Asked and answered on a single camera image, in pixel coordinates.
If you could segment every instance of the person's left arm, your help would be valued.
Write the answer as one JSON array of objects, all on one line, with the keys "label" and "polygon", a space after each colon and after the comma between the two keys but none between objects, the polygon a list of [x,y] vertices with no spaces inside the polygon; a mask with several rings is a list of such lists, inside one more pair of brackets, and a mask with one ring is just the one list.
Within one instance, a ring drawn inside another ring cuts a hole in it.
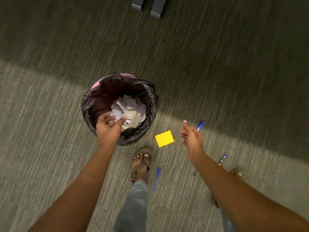
[{"label": "person's left arm", "polygon": [[119,139],[122,117],[114,121],[110,113],[101,115],[96,125],[98,147],[74,182],[34,223],[28,232],[84,232],[98,201],[106,172]]}]

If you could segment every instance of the pant leg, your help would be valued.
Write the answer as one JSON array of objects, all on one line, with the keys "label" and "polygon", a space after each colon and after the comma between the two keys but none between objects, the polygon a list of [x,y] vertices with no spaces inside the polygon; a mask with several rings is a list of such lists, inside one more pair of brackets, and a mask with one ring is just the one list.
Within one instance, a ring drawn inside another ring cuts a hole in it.
[{"label": "pant leg", "polygon": [[145,232],[147,222],[148,187],[134,183],[118,213],[113,232]]},{"label": "pant leg", "polygon": [[226,217],[222,208],[220,208],[220,211],[222,214],[222,223],[223,223],[224,232],[237,232],[237,230],[234,228],[234,226],[230,222],[229,218]]}]

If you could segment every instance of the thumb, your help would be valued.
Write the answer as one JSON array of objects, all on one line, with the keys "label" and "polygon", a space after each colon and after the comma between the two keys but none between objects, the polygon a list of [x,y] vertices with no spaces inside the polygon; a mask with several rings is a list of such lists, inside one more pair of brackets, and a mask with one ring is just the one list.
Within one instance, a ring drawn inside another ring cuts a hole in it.
[{"label": "thumb", "polygon": [[186,130],[187,134],[193,132],[191,126],[189,125],[188,121],[186,121],[186,120],[183,121],[183,128]]},{"label": "thumb", "polygon": [[127,120],[127,118],[125,116],[122,116],[117,123],[114,125],[114,127],[116,127],[116,129],[121,130],[121,127],[123,126],[123,124],[125,123],[125,121]]}]

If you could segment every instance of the gray metal furniture leg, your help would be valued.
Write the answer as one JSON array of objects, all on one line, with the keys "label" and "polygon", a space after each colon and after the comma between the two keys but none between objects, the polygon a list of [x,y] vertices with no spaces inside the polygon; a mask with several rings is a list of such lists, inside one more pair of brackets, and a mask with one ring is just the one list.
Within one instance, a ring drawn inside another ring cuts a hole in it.
[{"label": "gray metal furniture leg", "polygon": [[138,11],[141,11],[144,0],[133,0],[132,8]]},{"label": "gray metal furniture leg", "polygon": [[151,10],[151,16],[161,18],[161,13],[166,0],[155,0]]}]

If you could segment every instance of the hand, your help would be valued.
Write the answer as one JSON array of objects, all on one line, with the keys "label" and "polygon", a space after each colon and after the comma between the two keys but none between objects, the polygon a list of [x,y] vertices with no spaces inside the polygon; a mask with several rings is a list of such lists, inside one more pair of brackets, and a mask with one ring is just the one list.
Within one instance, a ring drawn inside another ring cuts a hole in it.
[{"label": "hand", "polygon": [[183,129],[180,130],[180,136],[183,138],[181,143],[188,149],[188,159],[198,152],[203,152],[203,135],[193,126],[190,126],[186,120],[183,121]]},{"label": "hand", "polygon": [[111,113],[107,112],[98,117],[96,125],[96,134],[98,136],[98,144],[102,146],[104,144],[115,144],[120,137],[120,133],[123,130],[122,125],[126,121],[126,117],[123,116],[118,121],[115,116],[110,116]]}]

